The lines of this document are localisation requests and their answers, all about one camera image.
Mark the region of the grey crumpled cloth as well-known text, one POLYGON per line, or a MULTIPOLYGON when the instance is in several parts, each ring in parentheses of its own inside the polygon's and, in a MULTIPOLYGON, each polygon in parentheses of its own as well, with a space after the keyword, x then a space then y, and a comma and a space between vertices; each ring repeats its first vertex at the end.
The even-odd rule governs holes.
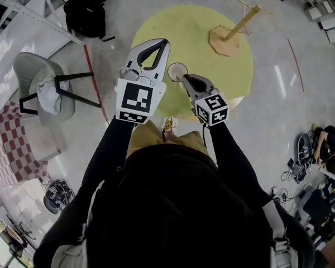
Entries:
POLYGON ((61 111, 62 95, 56 92, 55 77, 49 75, 37 84, 37 100, 41 110, 58 115, 61 111))

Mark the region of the person's black top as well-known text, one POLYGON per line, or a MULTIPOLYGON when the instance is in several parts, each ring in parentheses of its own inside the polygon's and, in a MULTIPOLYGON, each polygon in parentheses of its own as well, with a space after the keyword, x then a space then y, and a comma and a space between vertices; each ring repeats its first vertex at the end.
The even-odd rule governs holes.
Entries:
MULTIPOLYGON (((93 193, 88 268, 270 268, 273 237, 263 206, 230 190, 213 161, 125 159, 118 187, 100 183, 93 193)), ((93 193, 77 193, 62 211, 36 250, 35 268, 50 268, 61 245, 79 244, 93 193)), ((298 268, 313 268, 310 237, 281 206, 277 211, 298 268)))

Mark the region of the black office chair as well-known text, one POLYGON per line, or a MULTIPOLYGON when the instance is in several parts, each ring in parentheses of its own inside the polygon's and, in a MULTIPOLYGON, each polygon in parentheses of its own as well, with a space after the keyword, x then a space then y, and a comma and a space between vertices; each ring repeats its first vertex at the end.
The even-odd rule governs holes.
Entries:
POLYGON ((296 198, 295 218, 303 227, 318 232, 335 218, 335 207, 324 199, 323 192, 306 185, 296 198))

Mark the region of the person's white and yellow shoe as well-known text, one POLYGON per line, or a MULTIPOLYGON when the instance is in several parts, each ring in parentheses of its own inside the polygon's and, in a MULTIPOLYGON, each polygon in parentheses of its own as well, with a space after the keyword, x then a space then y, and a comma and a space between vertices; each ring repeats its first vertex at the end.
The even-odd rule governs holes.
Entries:
POLYGON ((167 117, 164 119, 164 123, 161 128, 162 137, 167 140, 170 137, 174 137, 174 130, 177 127, 178 120, 175 117, 167 117))

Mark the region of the white metal shelf rack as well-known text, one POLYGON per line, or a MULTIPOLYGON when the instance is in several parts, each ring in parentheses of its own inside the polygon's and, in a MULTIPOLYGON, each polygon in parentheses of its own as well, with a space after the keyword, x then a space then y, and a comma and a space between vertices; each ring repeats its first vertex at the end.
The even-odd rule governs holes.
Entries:
POLYGON ((67 37, 70 41, 73 41, 77 44, 81 44, 82 41, 77 38, 74 34, 70 33, 67 30, 67 26, 65 24, 65 19, 61 18, 56 9, 54 8, 51 0, 44 0, 44 4, 48 5, 51 14, 54 16, 54 20, 50 21, 47 18, 45 18, 43 15, 39 14, 38 12, 28 8, 27 6, 24 6, 16 0, 0 0, 0 5, 5 6, 7 9, 5 10, 1 20, 0 20, 0 26, 5 21, 5 19, 8 17, 8 15, 11 12, 17 12, 23 15, 28 16, 29 18, 33 18, 35 21, 41 22, 47 27, 53 29, 54 31, 58 32, 59 34, 67 37))

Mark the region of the black round device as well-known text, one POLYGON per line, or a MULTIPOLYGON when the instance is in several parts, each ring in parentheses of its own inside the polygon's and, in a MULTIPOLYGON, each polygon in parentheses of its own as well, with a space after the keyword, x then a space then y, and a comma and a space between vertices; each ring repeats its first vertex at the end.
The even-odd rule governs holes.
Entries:
POLYGON ((296 155, 300 165, 305 165, 312 161, 313 144, 307 133, 302 133, 300 135, 296 146, 296 155))

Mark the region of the person's khaki shorts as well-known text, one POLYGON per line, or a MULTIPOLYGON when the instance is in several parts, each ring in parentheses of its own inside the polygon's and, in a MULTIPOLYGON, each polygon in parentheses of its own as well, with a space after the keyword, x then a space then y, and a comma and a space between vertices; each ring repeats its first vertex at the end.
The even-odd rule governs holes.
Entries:
POLYGON ((162 160, 173 156, 212 161, 198 131, 192 131, 179 137, 169 133, 165 137, 151 121, 137 126, 132 133, 126 160, 139 157, 146 160, 153 158, 162 160))

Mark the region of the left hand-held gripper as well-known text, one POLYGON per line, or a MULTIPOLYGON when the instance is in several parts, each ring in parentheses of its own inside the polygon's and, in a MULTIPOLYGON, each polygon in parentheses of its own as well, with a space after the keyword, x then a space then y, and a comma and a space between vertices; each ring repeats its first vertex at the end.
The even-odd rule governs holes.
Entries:
POLYGON ((126 59, 126 67, 120 70, 120 77, 114 88, 116 96, 116 114, 118 120, 145 124, 154 115, 166 91, 162 82, 170 52, 167 39, 152 39, 133 47, 126 59), (142 68, 142 64, 155 51, 151 66, 142 68))

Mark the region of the wooden mug tree stand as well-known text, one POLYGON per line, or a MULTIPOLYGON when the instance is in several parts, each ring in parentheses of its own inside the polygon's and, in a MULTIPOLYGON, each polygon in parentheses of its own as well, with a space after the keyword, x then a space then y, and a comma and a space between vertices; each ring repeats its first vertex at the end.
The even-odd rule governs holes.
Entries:
POLYGON ((240 39, 242 35, 250 36, 247 24, 258 14, 277 16, 276 13, 264 11, 262 6, 257 4, 251 6, 244 0, 237 0, 242 5, 242 19, 233 28, 219 25, 209 32, 208 43, 218 55, 232 57, 240 50, 240 39))

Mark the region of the red and white checkered cloth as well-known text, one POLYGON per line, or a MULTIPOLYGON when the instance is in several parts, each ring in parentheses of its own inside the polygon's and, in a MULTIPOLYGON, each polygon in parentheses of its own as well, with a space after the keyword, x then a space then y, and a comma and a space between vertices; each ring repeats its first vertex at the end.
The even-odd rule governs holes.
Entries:
POLYGON ((47 161, 38 161, 21 122, 19 106, 4 105, 0 113, 0 186, 17 185, 47 176, 47 161))

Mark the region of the person's right forearm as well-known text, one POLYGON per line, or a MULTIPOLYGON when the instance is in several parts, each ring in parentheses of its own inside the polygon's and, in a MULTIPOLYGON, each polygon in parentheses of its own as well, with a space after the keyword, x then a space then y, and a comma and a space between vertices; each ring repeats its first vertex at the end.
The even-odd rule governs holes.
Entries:
POLYGON ((249 206, 262 207, 270 196, 260 187, 256 173, 225 123, 209 128, 219 177, 249 206))

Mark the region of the person's left forearm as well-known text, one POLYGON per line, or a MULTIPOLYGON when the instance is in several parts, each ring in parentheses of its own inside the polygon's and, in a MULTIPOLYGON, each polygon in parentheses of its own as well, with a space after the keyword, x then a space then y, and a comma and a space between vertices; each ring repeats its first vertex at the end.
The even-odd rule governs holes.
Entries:
POLYGON ((118 187, 122 179, 133 123, 112 119, 85 171, 79 194, 91 195, 100 183, 118 187))

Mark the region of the grey chair with black legs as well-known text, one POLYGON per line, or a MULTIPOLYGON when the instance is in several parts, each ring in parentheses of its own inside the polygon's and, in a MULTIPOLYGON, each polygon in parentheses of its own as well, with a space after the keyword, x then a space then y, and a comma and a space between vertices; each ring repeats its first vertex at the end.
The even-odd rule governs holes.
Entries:
POLYGON ((72 80, 92 77, 93 72, 65 74, 58 63, 30 52, 19 53, 14 59, 13 69, 18 81, 20 112, 38 116, 44 127, 58 125, 72 117, 76 101, 102 107, 100 103, 73 93, 71 86, 72 80), (41 110, 37 100, 37 84, 49 75, 55 77, 56 92, 62 95, 61 111, 56 116, 41 110))

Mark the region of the white mug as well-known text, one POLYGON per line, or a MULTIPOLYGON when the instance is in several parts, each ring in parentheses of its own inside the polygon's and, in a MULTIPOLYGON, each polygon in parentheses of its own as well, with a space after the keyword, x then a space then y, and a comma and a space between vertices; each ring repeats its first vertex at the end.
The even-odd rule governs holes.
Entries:
POLYGON ((180 83, 183 81, 183 76, 188 73, 188 69, 182 63, 173 63, 169 66, 167 73, 171 81, 180 83))

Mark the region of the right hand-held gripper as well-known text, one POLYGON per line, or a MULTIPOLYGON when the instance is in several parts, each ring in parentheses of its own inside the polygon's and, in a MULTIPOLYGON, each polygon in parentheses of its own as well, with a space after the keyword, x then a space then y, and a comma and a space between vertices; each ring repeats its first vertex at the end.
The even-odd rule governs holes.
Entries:
POLYGON ((183 76, 183 84, 192 101, 195 116, 201 123, 214 126, 225 122, 229 116, 229 105, 223 93, 214 93, 206 97, 214 89, 212 82, 200 75, 186 74, 183 76))

